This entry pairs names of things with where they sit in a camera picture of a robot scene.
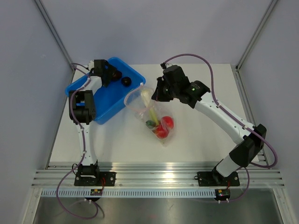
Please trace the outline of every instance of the gray wall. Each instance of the gray wall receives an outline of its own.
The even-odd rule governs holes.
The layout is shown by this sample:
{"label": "gray wall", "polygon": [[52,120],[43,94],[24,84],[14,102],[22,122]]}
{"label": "gray wall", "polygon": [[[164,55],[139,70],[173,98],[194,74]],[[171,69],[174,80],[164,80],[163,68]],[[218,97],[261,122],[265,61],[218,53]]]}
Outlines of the gray wall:
{"label": "gray wall", "polygon": [[32,0],[0,1],[0,217],[24,212],[55,134],[71,70]]}
{"label": "gray wall", "polygon": [[130,64],[150,64],[195,53],[212,63],[236,64],[270,0],[43,2],[77,62],[118,56]]}
{"label": "gray wall", "polygon": [[253,114],[268,128],[297,219],[299,213],[299,1],[282,0],[241,75]]}

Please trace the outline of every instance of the black mounting bracket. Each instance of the black mounting bracket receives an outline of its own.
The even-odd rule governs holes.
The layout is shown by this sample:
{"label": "black mounting bracket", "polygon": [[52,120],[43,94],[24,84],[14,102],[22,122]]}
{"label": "black mounting bracket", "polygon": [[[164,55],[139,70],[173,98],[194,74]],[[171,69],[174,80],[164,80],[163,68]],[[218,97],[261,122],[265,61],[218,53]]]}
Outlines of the black mounting bracket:
{"label": "black mounting bracket", "polygon": [[[71,96],[74,94],[75,91],[69,92],[69,102],[71,101]],[[72,108],[74,111],[74,115],[76,119],[80,123],[86,123],[87,125],[95,119],[96,109],[93,99],[93,91],[86,90],[86,91],[78,91],[73,98]],[[77,125],[76,121],[73,119],[71,114],[71,107],[69,107],[69,116],[71,120]]]}
{"label": "black mounting bracket", "polygon": [[213,178],[213,171],[201,171],[194,177],[198,180],[200,187],[238,187],[240,186],[239,176],[237,172],[231,173],[228,177],[224,177],[221,183],[217,184]]}
{"label": "black mounting bracket", "polygon": [[116,180],[116,172],[100,171],[98,162],[95,165],[78,167],[75,178],[75,186],[88,187],[88,186],[103,186],[114,187]]}

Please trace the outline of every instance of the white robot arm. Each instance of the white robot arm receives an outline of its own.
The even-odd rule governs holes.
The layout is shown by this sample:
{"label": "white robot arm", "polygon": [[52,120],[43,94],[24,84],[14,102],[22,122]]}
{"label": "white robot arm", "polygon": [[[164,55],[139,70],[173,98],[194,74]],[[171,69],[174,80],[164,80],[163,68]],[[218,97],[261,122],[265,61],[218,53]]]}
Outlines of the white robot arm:
{"label": "white robot arm", "polygon": [[[81,153],[75,186],[101,186],[103,176],[108,178],[109,175],[115,175],[115,172],[100,172],[91,140],[90,123],[96,118],[94,94],[103,86],[107,87],[111,81],[119,80],[121,76],[121,72],[106,60],[94,60],[94,68],[91,68],[87,81],[83,84],[84,88],[80,87],[69,92],[69,114],[78,131]],[[114,178],[110,182],[107,179],[106,186],[109,184],[113,186],[114,182]]]}
{"label": "white robot arm", "polygon": [[267,130],[263,125],[255,127],[253,124],[238,117],[219,100],[215,103],[210,89],[200,81],[190,83],[181,67],[172,65],[165,68],[163,76],[159,77],[157,81],[157,88],[152,96],[152,100],[169,102],[174,98],[178,98],[181,103],[188,104],[191,108],[208,116],[236,144],[236,147],[229,155],[212,170],[213,183],[221,185],[225,178],[232,174],[236,175],[235,171],[240,167],[247,167],[263,148],[263,142],[258,137],[228,116],[223,109],[227,110],[245,127],[254,130],[254,132],[265,138]]}

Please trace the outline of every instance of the purple cable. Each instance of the purple cable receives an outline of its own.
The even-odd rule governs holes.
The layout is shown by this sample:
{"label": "purple cable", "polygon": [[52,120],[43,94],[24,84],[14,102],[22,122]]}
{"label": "purple cable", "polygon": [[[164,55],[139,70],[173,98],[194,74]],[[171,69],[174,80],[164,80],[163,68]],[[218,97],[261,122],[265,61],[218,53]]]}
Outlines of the purple cable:
{"label": "purple cable", "polygon": [[[89,201],[86,201],[86,200],[76,201],[76,202],[72,203],[72,204],[69,206],[69,208],[73,207],[74,205],[76,205],[76,204],[78,204],[78,203],[83,203],[83,202],[89,202]],[[98,204],[97,204],[97,206],[98,206],[98,208],[102,211],[103,216],[105,217],[105,214],[104,214],[103,209],[102,209]],[[58,214],[53,215],[53,216],[51,216],[51,217],[58,217],[58,216],[60,216],[61,214],[63,214],[64,212],[65,212],[65,210],[62,210],[62,211],[59,212]]]}
{"label": "purple cable", "polygon": [[247,186],[246,186],[246,188],[245,188],[243,194],[241,194],[240,196],[238,196],[238,197],[236,197],[236,198],[234,198],[234,199],[232,199],[232,200],[229,200],[230,202],[235,202],[235,201],[237,201],[237,200],[243,198],[244,195],[246,194],[248,188],[249,188],[249,184],[250,184],[250,176],[249,176],[249,172],[248,172],[248,170],[247,170],[246,167],[243,167],[243,168],[246,170],[246,173],[247,173],[247,179],[248,179],[248,180],[247,180]]}
{"label": "purple cable", "polygon": [[[195,55],[195,54],[180,54],[180,55],[176,55],[176,56],[173,56],[169,59],[167,59],[164,63],[167,63],[169,62],[170,60],[174,59],[174,58],[177,58],[177,57],[181,57],[181,56],[193,56],[193,57],[196,57],[196,58],[199,58],[201,59],[202,61],[204,61],[207,66],[209,67],[210,69],[210,73],[211,73],[211,89],[212,89],[212,97],[213,97],[213,100],[214,102],[216,103],[216,105],[222,109],[231,119],[233,119],[235,122],[237,122],[239,125],[241,125],[242,127],[245,127],[245,125],[240,122],[237,118],[235,118],[230,112],[228,112],[224,107],[222,107],[221,105],[219,105],[218,101],[217,101],[217,98],[215,96],[215,91],[214,91],[214,74],[213,74],[213,70],[212,70],[212,67],[210,65],[210,63],[204,59],[203,57],[199,56],[199,55]],[[271,165],[268,165],[268,166],[263,166],[263,165],[259,165],[259,164],[256,164],[256,163],[253,163],[251,162],[252,165],[255,165],[257,167],[260,167],[260,168],[272,168],[274,167],[276,164],[277,164],[277,161],[278,161],[278,156],[277,156],[277,153],[275,151],[275,149],[272,147],[272,145],[270,145],[270,143],[264,139],[262,136],[260,136],[258,133],[256,133],[255,131],[251,130],[250,128],[246,127],[246,130],[248,130],[249,132],[253,133],[256,137],[258,137],[261,141],[263,141],[269,148],[270,150],[272,151],[273,155],[274,155],[274,162],[273,164]]]}
{"label": "purple cable", "polygon": [[82,65],[82,64],[79,64],[79,63],[71,63],[72,65],[79,65],[79,66],[81,66],[81,67],[83,67],[83,68],[85,68],[85,69],[87,69],[88,70],[88,67],[85,67],[84,65]]}
{"label": "purple cable", "polygon": [[[77,120],[77,118],[76,118],[76,116],[75,116],[75,114],[74,114],[73,107],[72,107],[72,102],[73,102],[73,100],[74,100],[74,96],[76,95],[76,93],[79,92],[79,91],[81,91],[81,90],[83,90],[83,89],[84,89],[86,86],[88,86],[88,85],[90,84],[90,82],[91,82],[91,80],[90,80],[88,74],[86,74],[86,73],[83,72],[83,71],[81,71],[81,72],[82,72],[84,75],[87,76],[88,81],[87,81],[87,83],[86,83],[85,85],[83,85],[81,88],[79,88],[79,89],[77,89],[76,91],[73,92],[73,94],[72,94],[72,96],[71,96],[71,99],[70,99],[70,102],[69,102],[69,103],[70,103],[69,107],[70,107],[71,115],[72,115],[73,119],[75,120],[75,122],[76,122],[76,123],[80,126],[80,128],[82,129],[83,152],[85,152],[85,135],[84,135],[83,126],[82,126],[82,125],[80,124],[80,122]],[[66,211],[67,213],[69,213],[70,215],[72,215],[72,216],[74,216],[74,217],[88,220],[88,219],[93,219],[93,218],[95,218],[95,217],[98,215],[99,208],[98,208],[98,206],[97,206],[97,203],[91,201],[91,203],[93,203],[94,206],[95,206],[96,209],[97,209],[96,213],[95,213],[93,216],[91,216],[91,217],[78,216],[78,215],[76,215],[76,214],[74,214],[74,213],[72,213],[72,212],[70,212],[70,211],[67,210],[67,208],[62,204],[61,200],[59,199],[59,195],[58,195],[59,187],[60,187],[61,183],[65,180],[65,178],[66,178],[68,175],[70,175],[74,170],[76,170],[76,169],[80,166],[80,164],[83,162],[83,159],[84,159],[84,154],[83,154],[83,156],[82,156],[82,159],[81,159],[80,162],[78,163],[78,165],[77,165],[74,169],[72,169],[70,172],[68,172],[68,173],[67,173],[67,174],[60,180],[60,182],[59,182],[59,184],[57,185],[57,188],[56,188],[56,198],[57,198],[57,200],[58,200],[59,205],[62,207],[62,209],[63,209],[64,211]]]}

